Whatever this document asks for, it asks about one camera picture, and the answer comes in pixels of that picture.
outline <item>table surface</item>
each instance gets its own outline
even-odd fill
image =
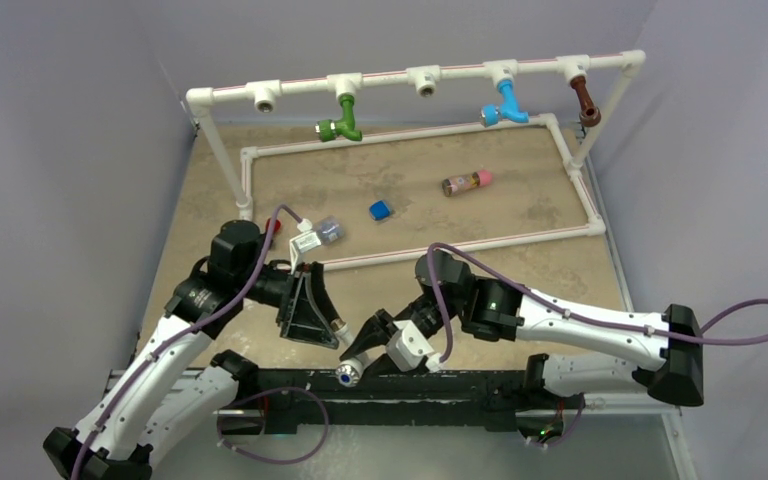
[[[232,158],[243,146],[310,140],[310,127],[223,127]],[[374,131],[393,128],[369,128]],[[571,150],[577,143],[564,132]],[[487,168],[493,185],[457,198],[440,193],[442,178]],[[316,221],[335,215],[348,234],[312,252],[321,260],[384,250],[457,242],[487,236],[581,225],[585,214],[561,167],[548,132],[514,129],[375,146],[311,152],[257,160],[255,220],[263,223],[277,203],[287,203]],[[366,208],[387,200],[395,214],[373,222]],[[204,256],[219,227],[237,217],[233,196],[203,138],[196,142],[165,246],[143,327],[154,329],[173,288]],[[292,223],[278,237],[271,258],[287,258]],[[604,236],[581,237],[476,254],[526,285],[568,300],[623,309],[624,303]],[[419,294],[413,262],[326,274],[341,316],[357,331],[371,313],[391,313]],[[193,367],[207,365],[232,348],[263,367],[329,368],[338,352],[282,340],[271,308],[248,304]],[[432,340],[443,346],[442,335]],[[456,329],[451,368],[521,369],[539,352],[569,353],[570,347],[540,342],[487,343]],[[585,414],[574,435],[543,453],[523,445],[517,433],[481,428],[336,426],[311,459],[275,466],[216,446],[215,418],[203,422],[164,459],[153,478],[210,480],[474,478],[679,478],[660,415]],[[292,458],[306,453],[322,432],[302,426],[296,435],[265,436],[245,447],[262,455]],[[233,438],[245,444],[250,438]]]
[[[396,128],[369,128],[368,133]],[[244,146],[313,138],[310,127],[221,128],[231,158]],[[564,132],[571,150],[572,131]],[[458,197],[444,197],[443,178],[486,168],[494,182]],[[316,222],[334,215],[346,237],[310,252],[323,260],[454,243],[515,233],[583,225],[586,215],[543,128],[495,130],[379,145],[265,157],[253,167],[255,221],[263,226],[279,203]],[[391,218],[373,221],[377,200],[393,207]],[[174,287],[209,251],[220,226],[237,218],[233,196],[207,142],[193,150],[145,316],[139,347],[148,340]],[[295,228],[288,217],[270,258],[289,258]],[[623,309],[617,276],[604,236],[580,237],[478,252],[479,260],[508,277],[546,293],[605,308]],[[341,317],[357,332],[376,310],[395,314],[419,295],[414,262],[326,273],[326,285]],[[249,302],[193,363],[204,367],[218,352],[233,349],[262,367],[330,368],[339,351],[281,339],[273,308]],[[442,351],[444,335],[431,340]],[[543,342],[482,342],[455,328],[448,368],[521,369],[534,353],[576,349]]]

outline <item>green faucet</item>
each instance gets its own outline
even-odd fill
[[[337,120],[321,120],[316,124],[316,133],[319,140],[330,142],[338,136],[343,136],[347,140],[359,142],[363,140],[363,133],[355,130],[355,97],[349,93],[340,95],[337,102],[343,108],[343,116]]]

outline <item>pvc pipe frame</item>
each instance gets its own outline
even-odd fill
[[[275,155],[285,155],[290,153],[310,152],[317,150],[327,150],[334,148],[347,148],[360,145],[374,145],[378,143],[387,143],[399,140],[412,140],[420,138],[439,137],[445,135],[457,135],[461,133],[475,133],[488,130],[499,130],[506,128],[528,128],[544,127],[549,130],[555,144],[558,147],[561,159],[567,175],[575,188],[576,194],[581,201],[582,208],[587,214],[587,223],[578,227],[562,228],[544,232],[532,232],[504,237],[487,238],[468,242],[455,243],[454,246],[465,252],[476,252],[493,248],[509,247],[514,245],[525,245],[529,243],[545,242],[549,240],[560,240],[581,236],[601,235],[605,232],[605,223],[599,215],[595,202],[581,174],[581,168],[587,155],[590,153],[593,144],[598,139],[605,123],[610,119],[616,109],[617,104],[625,93],[631,81],[637,75],[640,67],[646,59],[646,55],[641,50],[632,50],[612,55],[586,56],[575,55],[567,57],[557,57],[555,59],[513,61],[516,62],[517,69],[514,74],[526,73],[556,73],[563,76],[569,71],[571,66],[579,70],[586,71],[592,68],[617,68],[620,75],[614,82],[608,100],[601,106],[602,121],[596,127],[589,130],[584,141],[579,146],[575,155],[573,155],[566,141],[555,115],[544,113],[533,115],[528,123],[514,123],[502,121],[492,127],[484,127],[480,123],[468,123],[461,125],[451,125],[444,127],[430,127],[415,130],[405,130],[401,132],[390,132],[380,134],[365,135],[360,142],[352,142],[345,139],[337,139],[332,142],[310,141],[302,143],[291,143],[285,145],[275,145],[270,147],[245,147],[240,152],[242,163],[242,181],[238,181],[231,158],[225,148],[225,144],[219,135],[216,124],[210,115],[210,107],[219,103],[237,102],[243,100],[263,101],[263,98],[275,98],[281,95],[300,94],[308,92],[325,92],[334,90],[334,77],[332,81],[327,78],[315,78],[308,80],[291,81],[266,81],[252,82],[236,87],[226,88],[194,88],[187,92],[187,101],[190,110],[199,121],[201,129],[205,133],[205,138],[213,150],[216,160],[219,162],[222,172],[225,175],[231,190],[234,193],[237,207],[240,212],[240,218],[252,220],[254,212],[254,202],[252,200],[252,164],[254,160],[261,157]],[[463,65],[453,67],[417,67],[427,68],[429,71],[439,69],[440,80],[458,79],[458,78],[493,78],[494,69],[499,68],[495,65],[498,62],[487,62],[481,65]],[[356,79],[360,74],[346,74]],[[395,84],[412,84],[415,75],[408,75],[407,72],[384,72],[373,74],[362,74],[358,89],[364,87],[375,87]],[[406,260],[415,260],[425,254],[427,247],[419,247],[408,250],[397,250],[391,252],[376,253],[371,255],[362,255],[356,257],[340,258],[322,262],[325,270],[342,270],[350,268],[359,268],[364,266],[379,265],[384,263],[393,263]]]

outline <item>red object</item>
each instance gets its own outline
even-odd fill
[[[271,222],[272,219],[266,221],[266,231],[269,231],[269,222]],[[275,220],[275,233],[278,233],[281,231],[281,220]]]

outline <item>gray wall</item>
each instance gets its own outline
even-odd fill
[[[181,92],[270,79],[378,72],[495,59],[614,53],[633,47],[655,0],[133,0],[172,82]],[[615,72],[591,77],[602,97]],[[577,118],[558,76],[520,77],[520,103]],[[431,99],[406,85],[360,92],[365,122],[476,121],[497,102],[489,80],[441,83]],[[217,109],[220,120],[313,122],[338,113],[331,93],[279,99],[270,115],[250,102]]]
[[[597,170],[636,306],[706,321],[768,296],[768,2],[660,0],[638,46]],[[755,309],[709,335],[766,331]],[[707,405],[685,414],[701,477],[768,479],[768,344],[705,362]]]
[[[124,1],[0,1],[0,478],[126,364],[191,139]]]

